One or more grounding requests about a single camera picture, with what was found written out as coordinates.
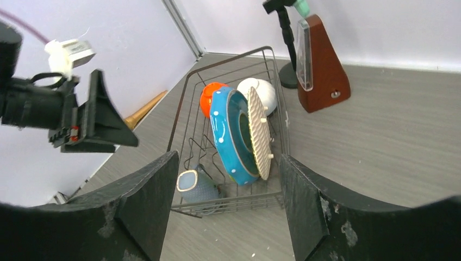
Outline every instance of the white bowl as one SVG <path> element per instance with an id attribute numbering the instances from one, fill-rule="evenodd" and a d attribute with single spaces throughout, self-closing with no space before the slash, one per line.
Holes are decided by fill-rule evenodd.
<path id="1" fill-rule="evenodd" d="M 277 95 L 272 84 L 266 80 L 247 78 L 239 83 L 237 90 L 240 91 L 247 99 L 250 88 L 256 89 L 264 107 L 267 107 L 266 116 L 269 116 L 277 107 Z"/>

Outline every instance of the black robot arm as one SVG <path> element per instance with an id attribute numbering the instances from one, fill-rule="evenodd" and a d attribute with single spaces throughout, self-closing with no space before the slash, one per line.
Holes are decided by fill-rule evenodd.
<path id="1" fill-rule="evenodd" d="M 48 129 L 48 141 L 62 152 L 113 153 L 114 145 L 138 146 L 107 95 L 101 70 L 91 74 L 88 100 L 79 106 L 76 76 L 51 72 L 30 79 L 13 77 L 21 45 L 22 36 L 0 21 L 1 124 Z M 49 86 L 35 84 L 48 77 L 60 79 Z"/>

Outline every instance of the wire basket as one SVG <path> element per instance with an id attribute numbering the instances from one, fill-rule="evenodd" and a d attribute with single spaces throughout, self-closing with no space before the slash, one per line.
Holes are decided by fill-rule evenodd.
<path id="1" fill-rule="evenodd" d="M 277 108 L 268 117 L 274 159 L 268 180 L 259 179 L 251 185 L 238 186 L 222 165 L 213 142 L 210 121 L 203 116 L 199 100 L 203 88 L 209 83 L 220 82 L 236 88 L 246 78 L 266 80 L 276 89 Z M 172 211 L 201 218 L 204 215 L 273 206 L 283 208 L 278 161 L 282 153 L 289 154 L 288 112 L 271 47 L 261 47 L 187 75 L 168 144 L 168 151 L 171 149 L 179 152 L 179 173 L 201 163 L 207 175 L 226 194 L 225 198 L 218 200 L 186 203 L 176 191 Z"/>

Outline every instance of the wall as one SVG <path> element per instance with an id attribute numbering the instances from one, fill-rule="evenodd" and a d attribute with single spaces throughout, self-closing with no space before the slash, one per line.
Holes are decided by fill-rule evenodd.
<path id="1" fill-rule="evenodd" d="M 0 0 L 0 8 L 51 39 L 84 34 L 80 39 L 89 40 L 97 54 L 74 72 L 81 76 L 79 102 L 87 99 L 91 71 L 103 69 L 109 96 L 124 117 L 172 88 L 195 61 L 160 0 Z M 43 44 L 24 31 L 23 36 L 16 76 L 49 71 Z M 47 142 L 46 130 L 1 126 L 0 201 L 34 206 L 57 191 L 71 194 L 109 156 L 61 154 Z"/>
<path id="2" fill-rule="evenodd" d="M 263 0 L 176 0 L 208 52 L 264 45 L 288 57 L 276 13 Z M 307 0 L 343 63 L 461 71 L 459 0 Z M 300 19 L 289 15 L 295 29 Z"/>

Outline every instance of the orange cup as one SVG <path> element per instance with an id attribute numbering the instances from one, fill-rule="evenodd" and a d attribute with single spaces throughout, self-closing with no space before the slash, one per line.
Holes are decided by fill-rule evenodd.
<path id="1" fill-rule="evenodd" d="M 202 109 L 203 115 L 210 118 L 211 100 L 213 99 L 213 92 L 219 90 L 223 86 L 228 86 L 223 83 L 210 83 L 203 88 L 202 94 L 200 95 L 200 108 Z"/>

